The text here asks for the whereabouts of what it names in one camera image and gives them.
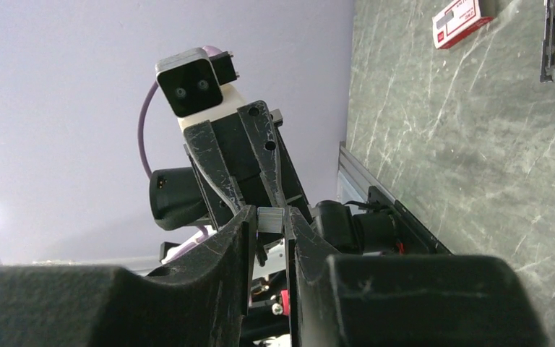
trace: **marble surface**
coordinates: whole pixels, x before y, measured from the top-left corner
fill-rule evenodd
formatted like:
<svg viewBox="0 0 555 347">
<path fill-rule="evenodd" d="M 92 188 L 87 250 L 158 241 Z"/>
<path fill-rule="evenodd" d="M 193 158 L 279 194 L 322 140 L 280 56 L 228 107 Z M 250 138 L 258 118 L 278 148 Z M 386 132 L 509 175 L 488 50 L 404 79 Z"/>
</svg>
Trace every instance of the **marble surface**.
<svg viewBox="0 0 555 347">
<path fill-rule="evenodd" d="M 543 2 L 433 46 L 437 0 L 358 0 L 348 149 L 453 252 L 521 276 L 555 346 L 555 85 L 539 83 Z"/>
</svg>

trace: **red and white box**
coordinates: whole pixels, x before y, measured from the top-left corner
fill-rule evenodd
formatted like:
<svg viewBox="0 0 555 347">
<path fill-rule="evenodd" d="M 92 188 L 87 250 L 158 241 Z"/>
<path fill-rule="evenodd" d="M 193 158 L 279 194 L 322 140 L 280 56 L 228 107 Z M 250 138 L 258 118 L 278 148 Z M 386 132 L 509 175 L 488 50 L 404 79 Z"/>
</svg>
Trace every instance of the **red and white box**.
<svg viewBox="0 0 555 347">
<path fill-rule="evenodd" d="M 435 48 L 448 49 L 495 17 L 494 0 L 454 0 L 433 17 Z"/>
</svg>

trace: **camera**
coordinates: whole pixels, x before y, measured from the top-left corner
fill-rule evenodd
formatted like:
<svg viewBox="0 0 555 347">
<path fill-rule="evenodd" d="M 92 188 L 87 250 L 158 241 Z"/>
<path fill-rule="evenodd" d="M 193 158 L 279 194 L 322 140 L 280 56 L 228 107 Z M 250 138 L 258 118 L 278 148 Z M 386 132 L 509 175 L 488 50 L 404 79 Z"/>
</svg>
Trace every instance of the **camera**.
<svg viewBox="0 0 555 347">
<path fill-rule="evenodd" d="M 212 62 L 201 48 L 159 61 L 156 64 L 156 80 L 173 112 L 180 118 L 223 102 Z"/>
</svg>

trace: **purple cable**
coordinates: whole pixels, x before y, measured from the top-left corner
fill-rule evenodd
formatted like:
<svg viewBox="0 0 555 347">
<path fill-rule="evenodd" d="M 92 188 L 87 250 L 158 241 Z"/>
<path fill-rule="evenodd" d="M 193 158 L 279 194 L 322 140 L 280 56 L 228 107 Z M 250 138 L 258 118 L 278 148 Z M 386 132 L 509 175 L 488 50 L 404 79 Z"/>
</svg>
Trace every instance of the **purple cable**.
<svg viewBox="0 0 555 347">
<path fill-rule="evenodd" d="M 152 101 L 152 97 L 154 97 L 154 94 L 156 94 L 157 89 L 158 83 L 154 81 L 154 83 L 152 83 L 152 87 L 150 87 L 150 90 L 148 90 L 147 92 L 144 103 L 142 105 L 142 110 L 139 112 L 139 122 L 137 123 L 137 147 L 139 148 L 139 156 L 142 159 L 142 165 L 148 178 L 152 177 L 152 169 L 150 169 L 150 164 L 147 162 L 147 155 L 145 154 L 143 129 L 145 125 L 145 117 L 147 115 L 147 108 L 150 106 L 150 101 Z"/>
<path fill-rule="evenodd" d="M 207 52 L 208 56 L 215 56 L 216 54 L 222 53 L 219 48 L 216 48 L 214 46 L 203 46 L 203 50 Z M 145 153 L 144 126 L 147 109 L 148 107 L 150 107 L 150 102 L 152 101 L 154 94 L 156 94 L 157 89 L 158 83 L 154 81 L 152 87 L 150 87 L 150 90 L 148 90 L 147 92 L 144 103 L 142 105 L 142 109 L 139 112 L 139 122 L 137 123 L 137 147 L 139 148 L 139 157 L 142 160 L 142 165 L 148 178 L 152 177 L 152 169 L 150 168 L 150 164 L 147 162 L 147 155 Z M 207 240 L 210 237 L 210 234 L 207 231 L 207 228 L 205 228 L 204 226 L 198 226 L 197 228 L 203 233 L 201 236 L 197 237 L 196 240 L 196 242 L 200 244 L 201 242 Z M 183 254 L 195 248 L 196 246 L 197 244 L 190 243 L 182 247 L 181 249 L 178 249 L 171 260 L 181 257 Z"/>
</svg>

